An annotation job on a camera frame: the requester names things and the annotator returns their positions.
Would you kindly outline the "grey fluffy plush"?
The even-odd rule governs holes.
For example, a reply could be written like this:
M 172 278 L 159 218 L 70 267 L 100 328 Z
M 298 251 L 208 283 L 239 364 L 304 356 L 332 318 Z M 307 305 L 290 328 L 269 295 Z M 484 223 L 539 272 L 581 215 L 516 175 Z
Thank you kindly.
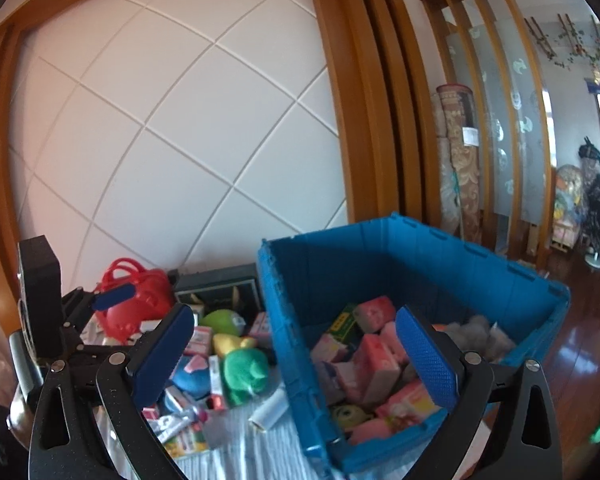
M 483 315 L 473 315 L 467 323 L 451 323 L 444 332 L 463 352 L 476 352 L 490 363 L 498 363 L 516 344 L 498 324 L 491 325 Z

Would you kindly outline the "red plastic toy bag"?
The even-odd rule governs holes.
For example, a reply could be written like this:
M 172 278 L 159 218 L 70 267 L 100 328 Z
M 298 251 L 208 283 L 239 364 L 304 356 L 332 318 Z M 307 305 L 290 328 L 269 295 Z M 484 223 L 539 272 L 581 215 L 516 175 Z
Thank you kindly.
M 132 258 L 117 258 L 108 266 L 95 292 L 114 294 L 116 302 L 95 316 L 107 337 L 126 344 L 140 333 L 140 324 L 164 318 L 174 305 L 168 274 L 160 269 L 146 269 Z

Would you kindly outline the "green and yellow plush toy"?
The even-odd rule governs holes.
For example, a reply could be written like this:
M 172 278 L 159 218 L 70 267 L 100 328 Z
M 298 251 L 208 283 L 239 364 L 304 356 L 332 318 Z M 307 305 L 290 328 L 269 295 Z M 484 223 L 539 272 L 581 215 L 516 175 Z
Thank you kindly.
M 221 375 L 231 406 L 245 404 L 268 390 L 270 363 L 254 338 L 215 334 L 212 344 L 221 361 Z

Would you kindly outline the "wooden door frame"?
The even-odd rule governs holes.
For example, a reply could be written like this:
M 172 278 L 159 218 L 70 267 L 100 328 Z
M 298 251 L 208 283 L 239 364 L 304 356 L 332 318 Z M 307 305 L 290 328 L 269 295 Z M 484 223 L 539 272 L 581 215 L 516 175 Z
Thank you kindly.
M 313 0 L 337 119 L 348 219 L 440 226 L 434 113 L 403 0 Z

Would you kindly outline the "red white medicine box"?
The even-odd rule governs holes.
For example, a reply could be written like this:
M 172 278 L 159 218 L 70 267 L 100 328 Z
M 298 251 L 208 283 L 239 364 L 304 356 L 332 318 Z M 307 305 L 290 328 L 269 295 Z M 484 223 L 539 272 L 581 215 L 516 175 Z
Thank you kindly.
M 218 356 L 209 358 L 210 396 L 212 408 L 215 411 L 226 411 L 228 403 L 224 392 L 224 382 L 221 370 L 221 360 Z

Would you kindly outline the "pink pig plush blue body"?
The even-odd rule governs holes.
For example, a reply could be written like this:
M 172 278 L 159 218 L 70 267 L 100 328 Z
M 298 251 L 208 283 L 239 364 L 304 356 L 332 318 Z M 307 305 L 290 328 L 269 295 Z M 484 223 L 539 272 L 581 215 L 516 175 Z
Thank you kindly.
M 186 366 L 190 361 L 189 356 L 182 356 L 174 368 L 171 382 L 181 391 L 189 394 L 193 399 L 199 400 L 210 394 L 211 382 L 208 367 L 188 372 Z

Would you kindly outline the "pink tissue pack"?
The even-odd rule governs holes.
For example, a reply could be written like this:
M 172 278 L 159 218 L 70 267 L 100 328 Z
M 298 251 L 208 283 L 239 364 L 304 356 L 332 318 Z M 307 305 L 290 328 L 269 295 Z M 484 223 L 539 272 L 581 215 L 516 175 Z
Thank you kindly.
M 380 336 L 365 334 L 352 363 L 361 403 L 385 402 L 401 375 L 401 367 Z

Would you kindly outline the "green medicine box in crate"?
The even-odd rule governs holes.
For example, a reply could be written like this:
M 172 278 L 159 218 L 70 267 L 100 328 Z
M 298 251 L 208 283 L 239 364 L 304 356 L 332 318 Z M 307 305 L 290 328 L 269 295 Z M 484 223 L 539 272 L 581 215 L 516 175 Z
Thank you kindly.
M 355 304 L 347 304 L 329 326 L 327 333 L 340 344 L 354 344 L 360 338 L 360 329 L 355 321 Z

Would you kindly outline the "green orange ibuprofen box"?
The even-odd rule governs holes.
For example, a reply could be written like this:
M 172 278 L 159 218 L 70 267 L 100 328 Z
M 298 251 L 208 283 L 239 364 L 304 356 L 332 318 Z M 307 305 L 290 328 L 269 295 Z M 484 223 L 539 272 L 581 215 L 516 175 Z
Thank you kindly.
M 164 444 L 166 452 L 174 459 L 210 450 L 201 424 L 191 424 Z

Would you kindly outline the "green apple plush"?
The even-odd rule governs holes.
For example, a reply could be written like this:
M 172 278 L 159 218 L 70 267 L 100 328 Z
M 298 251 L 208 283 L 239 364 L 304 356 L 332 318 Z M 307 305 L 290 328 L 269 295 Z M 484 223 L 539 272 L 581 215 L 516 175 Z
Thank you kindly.
M 200 326 L 209 327 L 215 334 L 225 334 L 240 337 L 246 328 L 244 318 L 230 309 L 220 309 L 210 312 L 200 319 Z

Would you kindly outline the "rolled patterned carpet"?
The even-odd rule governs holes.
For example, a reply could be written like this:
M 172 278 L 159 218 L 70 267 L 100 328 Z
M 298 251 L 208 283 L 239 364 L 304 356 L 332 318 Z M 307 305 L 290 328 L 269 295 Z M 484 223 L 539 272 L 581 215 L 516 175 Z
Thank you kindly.
M 480 244 L 480 133 L 474 95 L 464 84 L 442 84 L 431 99 L 437 131 L 441 229 Z

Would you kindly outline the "dark green gift box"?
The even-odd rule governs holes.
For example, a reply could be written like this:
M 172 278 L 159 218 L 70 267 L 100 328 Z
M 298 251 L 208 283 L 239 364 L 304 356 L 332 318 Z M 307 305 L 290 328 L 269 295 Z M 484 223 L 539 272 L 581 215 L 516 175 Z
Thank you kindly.
M 254 263 L 181 275 L 173 292 L 181 304 L 200 304 L 206 313 L 233 310 L 248 324 L 263 310 Z

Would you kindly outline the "blue plastic storage crate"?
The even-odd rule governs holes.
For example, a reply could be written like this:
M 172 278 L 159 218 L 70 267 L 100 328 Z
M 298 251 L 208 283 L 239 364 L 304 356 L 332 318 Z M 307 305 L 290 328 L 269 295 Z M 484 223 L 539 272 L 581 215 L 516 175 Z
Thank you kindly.
M 516 344 L 503 360 L 513 366 L 544 360 L 570 304 L 564 284 L 398 214 L 266 240 L 257 267 L 300 448 L 322 479 L 386 478 L 411 467 L 445 418 L 437 412 L 386 440 L 346 441 L 310 351 L 347 304 L 386 296 L 434 324 L 482 314 Z

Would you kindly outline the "wooden glass partition screen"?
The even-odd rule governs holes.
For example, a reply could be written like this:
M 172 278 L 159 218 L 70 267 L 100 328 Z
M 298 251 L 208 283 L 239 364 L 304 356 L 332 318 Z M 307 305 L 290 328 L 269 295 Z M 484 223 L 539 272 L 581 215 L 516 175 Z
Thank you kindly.
M 443 84 L 474 95 L 480 133 L 481 243 L 546 265 L 555 183 L 555 136 L 539 57 L 516 0 L 420 0 L 436 40 Z

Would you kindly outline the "white small bottle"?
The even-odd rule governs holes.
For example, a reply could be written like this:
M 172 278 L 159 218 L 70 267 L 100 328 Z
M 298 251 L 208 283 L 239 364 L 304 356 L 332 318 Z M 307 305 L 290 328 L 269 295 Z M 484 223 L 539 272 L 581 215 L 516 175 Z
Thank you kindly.
M 275 391 L 251 414 L 248 419 L 253 428 L 270 431 L 288 411 L 286 387 L 280 384 Z

